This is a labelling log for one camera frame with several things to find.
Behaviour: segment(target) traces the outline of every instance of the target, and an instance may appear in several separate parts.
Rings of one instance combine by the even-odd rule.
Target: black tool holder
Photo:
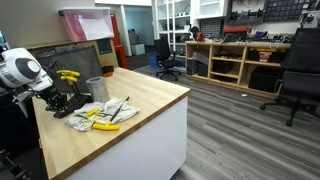
[[[228,22],[229,21],[236,21],[238,19],[249,19],[249,17],[262,17],[263,11],[258,9],[256,12],[251,12],[249,11],[243,11],[241,13],[236,12],[231,12],[228,16]]]
[[[0,161],[13,174],[15,180],[31,180],[30,174],[20,164],[14,164],[5,150],[0,151]]]
[[[89,95],[82,95],[80,94],[80,91],[78,89],[78,86],[75,82],[72,84],[67,83],[72,91],[74,92],[74,96],[68,101],[67,106],[59,112],[56,112],[53,117],[61,119],[71,113],[73,113],[74,110],[80,109],[82,106],[84,106],[86,103],[91,103],[92,98]]]

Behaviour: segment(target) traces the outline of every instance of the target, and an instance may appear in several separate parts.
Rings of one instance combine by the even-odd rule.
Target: wooden table
[[[122,68],[105,81],[111,97],[141,109],[119,131],[78,132],[34,98],[48,178],[169,179],[186,158],[190,89]]]

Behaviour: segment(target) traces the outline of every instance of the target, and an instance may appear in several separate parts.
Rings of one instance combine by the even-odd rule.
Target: wooden shelving unit
[[[206,50],[208,54],[208,76],[202,77],[195,75],[187,75],[188,78],[199,80],[206,83],[211,83],[219,86],[223,86],[230,89],[239,90],[245,93],[251,93],[258,96],[264,96],[269,98],[276,97],[279,92],[265,92],[256,89],[249,88],[249,81],[252,71],[258,66],[266,66],[268,68],[279,69],[280,63],[260,62],[249,60],[248,53],[249,48],[270,48],[275,49],[274,45],[270,43],[221,43],[221,42],[186,42],[186,59],[192,56],[192,52],[202,49]],[[287,51],[290,48],[290,44],[279,44],[277,50]],[[228,59],[215,56],[219,54],[221,50],[228,50],[234,54],[241,55],[241,59]],[[213,71],[215,62],[231,62],[233,64],[232,70],[228,73],[219,73]]]

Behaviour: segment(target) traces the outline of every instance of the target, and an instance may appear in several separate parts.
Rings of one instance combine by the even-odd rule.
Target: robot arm
[[[61,111],[65,108],[66,96],[53,86],[51,78],[26,49],[10,49],[1,55],[4,62],[0,63],[0,88],[13,94],[13,102],[37,96],[48,104],[46,110]]]

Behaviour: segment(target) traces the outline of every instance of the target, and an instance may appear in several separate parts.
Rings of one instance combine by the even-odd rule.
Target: white cabinet
[[[155,38],[165,38],[177,55],[185,51],[184,37],[189,37],[191,0],[153,0]]]
[[[226,16],[228,0],[198,0],[196,19]]]

